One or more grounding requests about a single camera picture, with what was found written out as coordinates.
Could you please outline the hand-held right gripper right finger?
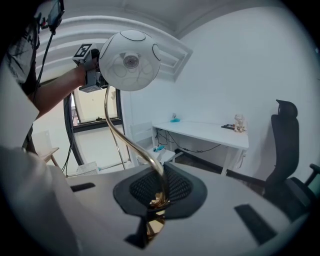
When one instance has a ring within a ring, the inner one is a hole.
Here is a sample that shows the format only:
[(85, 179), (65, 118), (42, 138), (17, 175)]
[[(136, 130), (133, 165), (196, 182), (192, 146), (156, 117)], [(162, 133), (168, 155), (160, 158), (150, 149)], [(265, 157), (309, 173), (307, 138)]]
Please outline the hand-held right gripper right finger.
[[(193, 166), (174, 166), (198, 177), (207, 187), (201, 208), (189, 218), (166, 220), (149, 244), (149, 254), (157, 256), (272, 256), (282, 249), (307, 219), (294, 222), (277, 207), (241, 182)], [(277, 233), (258, 245), (235, 207), (249, 204)]]

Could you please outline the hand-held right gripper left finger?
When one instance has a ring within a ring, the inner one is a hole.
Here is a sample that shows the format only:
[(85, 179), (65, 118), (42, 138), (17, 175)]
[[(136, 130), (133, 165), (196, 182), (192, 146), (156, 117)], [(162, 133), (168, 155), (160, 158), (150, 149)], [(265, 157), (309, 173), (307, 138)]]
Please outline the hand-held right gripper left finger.
[(114, 198), (114, 187), (147, 166), (90, 176), (67, 178), (70, 186), (92, 183), (94, 187), (74, 193), (81, 209), (74, 212), (74, 221), (79, 225), (83, 256), (149, 256), (146, 249), (126, 241), (135, 234), (141, 219), (126, 214)]

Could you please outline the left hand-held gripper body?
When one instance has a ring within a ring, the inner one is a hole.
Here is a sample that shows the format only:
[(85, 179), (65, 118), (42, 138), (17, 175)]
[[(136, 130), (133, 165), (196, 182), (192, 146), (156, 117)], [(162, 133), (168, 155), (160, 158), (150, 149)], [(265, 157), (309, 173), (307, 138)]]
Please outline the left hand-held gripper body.
[(84, 85), (79, 88), (82, 92), (91, 93), (106, 89), (109, 85), (100, 71), (99, 55), (95, 43), (83, 43), (72, 57), (77, 66), (85, 69)]

